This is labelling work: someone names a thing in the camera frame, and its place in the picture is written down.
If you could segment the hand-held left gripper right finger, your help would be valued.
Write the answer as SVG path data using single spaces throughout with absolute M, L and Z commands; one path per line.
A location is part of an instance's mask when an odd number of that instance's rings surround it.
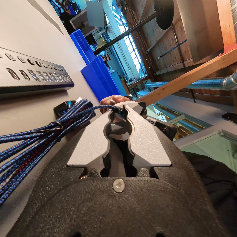
M 128 105 L 123 106 L 123 111 L 131 130 L 128 138 L 128 149 L 134 155 L 132 166 L 137 170 L 170 167 L 171 161 L 154 126 Z

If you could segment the blue plastic bin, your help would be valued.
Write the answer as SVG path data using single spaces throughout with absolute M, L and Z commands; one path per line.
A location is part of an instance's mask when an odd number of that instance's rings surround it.
M 101 56 L 81 69 L 81 73 L 98 101 L 112 95 L 121 95 Z
M 86 65 L 90 64 L 96 58 L 96 56 L 94 55 L 91 47 L 85 39 L 82 31 L 78 29 L 72 34 L 70 34 L 70 37 L 76 48 L 78 49 L 80 55 L 82 56 L 83 60 L 85 61 Z

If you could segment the person's black jacket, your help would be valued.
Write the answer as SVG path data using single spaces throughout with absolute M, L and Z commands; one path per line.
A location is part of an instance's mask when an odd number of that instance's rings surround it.
M 218 216 L 237 236 L 237 174 L 224 163 L 208 156 L 185 152 L 183 154 L 200 176 Z

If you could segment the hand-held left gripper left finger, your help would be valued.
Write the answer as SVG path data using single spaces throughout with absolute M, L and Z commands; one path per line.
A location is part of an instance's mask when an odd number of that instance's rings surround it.
M 111 115 L 112 111 L 107 111 L 85 128 L 67 162 L 69 167 L 95 168 L 98 171 L 105 168 L 103 158 L 110 149 L 106 128 L 111 124 Z

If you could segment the wooden beam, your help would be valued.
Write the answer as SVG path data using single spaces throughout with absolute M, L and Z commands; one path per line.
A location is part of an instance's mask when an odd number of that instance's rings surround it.
M 237 62 L 237 49 L 233 49 L 198 66 L 197 68 L 179 76 L 178 78 L 136 99 L 135 101 L 138 102 L 141 100 L 144 101 L 146 105 L 151 105 L 183 89 L 184 87 L 191 85 L 205 76 L 223 69 L 235 62 Z

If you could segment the large plywood panel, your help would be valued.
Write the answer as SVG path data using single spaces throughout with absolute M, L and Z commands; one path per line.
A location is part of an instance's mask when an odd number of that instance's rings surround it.
M 237 48 L 230 0 L 177 0 L 193 62 Z

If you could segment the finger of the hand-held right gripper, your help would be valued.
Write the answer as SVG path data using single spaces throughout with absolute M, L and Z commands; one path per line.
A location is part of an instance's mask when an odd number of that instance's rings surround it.
M 111 131 L 108 137 L 114 138 L 116 140 L 127 140 L 132 133 L 127 122 L 124 122 L 124 121 L 111 123 L 110 126 L 111 126 Z
M 141 115 L 143 118 L 146 118 L 147 115 L 147 106 L 144 101 L 126 101 L 126 102 L 120 102 L 115 104 L 114 106 L 116 107 L 114 114 L 115 117 L 118 119 L 125 119 L 124 118 L 124 112 L 123 112 L 123 107 L 127 105 L 130 108 L 132 108 L 135 112 L 137 112 L 139 115 Z

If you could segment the black usb hub white lettering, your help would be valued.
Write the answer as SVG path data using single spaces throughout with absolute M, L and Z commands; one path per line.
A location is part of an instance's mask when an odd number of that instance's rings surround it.
M 65 101 L 54 108 L 56 121 L 62 125 L 78 121 L 79 123 L 85 123 L 94 118 L 96 113 L 94 111 L 80 113 L 92 107 L 93 104 L 87 99 Z

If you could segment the silver ventilation duct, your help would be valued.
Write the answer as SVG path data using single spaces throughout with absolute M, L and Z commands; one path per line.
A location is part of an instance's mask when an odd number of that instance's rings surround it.
M 237 71 L 227 77 L 204 78 L 198 80 L 183 89 L 223 90 L 232 91 L 237 89 Z

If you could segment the person's right hand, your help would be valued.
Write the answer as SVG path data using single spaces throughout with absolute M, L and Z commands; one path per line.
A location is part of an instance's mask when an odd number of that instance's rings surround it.
M 120 102 L 127 102 L 133 100 L 131 96 L 112 95 L 106 97 L 100 101 L 100 105 L 112 105 L 114 106 Z

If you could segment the black pedestal fan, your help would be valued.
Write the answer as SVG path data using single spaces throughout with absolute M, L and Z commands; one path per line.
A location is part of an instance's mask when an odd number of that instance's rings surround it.
M 135 24 L 132 28 L 129 30 L 123 32 L 118 37 L 111 40 L 109 43 L 105 44 L 98 50 L 96 50 L 94 55 L 100 54 L 102 51 L 105 51 L 110 46 L 114 45 L 118 41 L 122 40 L 124 37 L 128 36 L 129 34 L 133 33 L 134 31 L 137 31 L 140 29 L 143 25 L 150 22 L 153 19 L 156 19 L 157 25 L 162 29 L 166 30 L 168 29 L 172 22 L 174 17 L 174 2 L 173 0 L 155 0 L 154 1 L 154 13 L 148 16 L 147 18 L 143 19 L 139 23 Z

